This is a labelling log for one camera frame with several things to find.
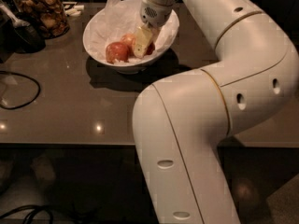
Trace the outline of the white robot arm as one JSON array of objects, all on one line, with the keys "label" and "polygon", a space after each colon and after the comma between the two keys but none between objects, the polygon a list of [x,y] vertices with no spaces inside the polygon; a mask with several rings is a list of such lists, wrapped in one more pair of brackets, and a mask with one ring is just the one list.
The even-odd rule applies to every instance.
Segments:
[{"label": "white robot arm", "polygon": [[[240,224],[217,145],[286,104],[298,86],[298,54],[250,0],[182,1],[219,60],[139,94],[137,155],[160,224]],[[173,3],[143,0],[142,16],[161,24]]]}]

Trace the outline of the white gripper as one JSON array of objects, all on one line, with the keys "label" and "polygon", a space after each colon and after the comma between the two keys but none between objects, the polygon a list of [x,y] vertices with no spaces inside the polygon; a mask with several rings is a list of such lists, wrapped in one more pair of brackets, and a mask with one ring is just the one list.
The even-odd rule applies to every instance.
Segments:
[{"label": "white gripper", "polygon": [[135,42],[132,45],[133,54],[136,58],[143,58],[146,55],[150,43],[155,43],[161,32],[161,28],[168,21],[172,12],[171,6],[162,6],[150,0],[142,0],[139,9],[140,18],[147,25],[140,26],[135,31]]}]

